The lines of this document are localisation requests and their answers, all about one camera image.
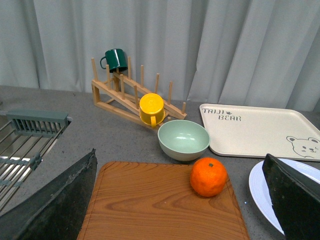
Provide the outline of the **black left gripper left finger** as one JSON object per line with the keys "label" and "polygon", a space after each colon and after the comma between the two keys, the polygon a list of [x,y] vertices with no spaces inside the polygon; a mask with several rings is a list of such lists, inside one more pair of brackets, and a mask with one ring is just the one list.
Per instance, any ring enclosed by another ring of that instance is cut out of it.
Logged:
{"label": "black left gripper left finger", "polygon": [[75,240],[96,180],[93,149],[0,217],[2,240]]}

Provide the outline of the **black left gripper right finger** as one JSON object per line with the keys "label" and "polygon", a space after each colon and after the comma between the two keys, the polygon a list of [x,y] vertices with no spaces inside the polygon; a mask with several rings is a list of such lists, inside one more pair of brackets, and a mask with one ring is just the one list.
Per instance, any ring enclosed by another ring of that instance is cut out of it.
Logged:
{"label": "black left gripper right finger", "polygon": [[262,171],[275,216],[287,240],[320,238],[320,184],[271,154]]}

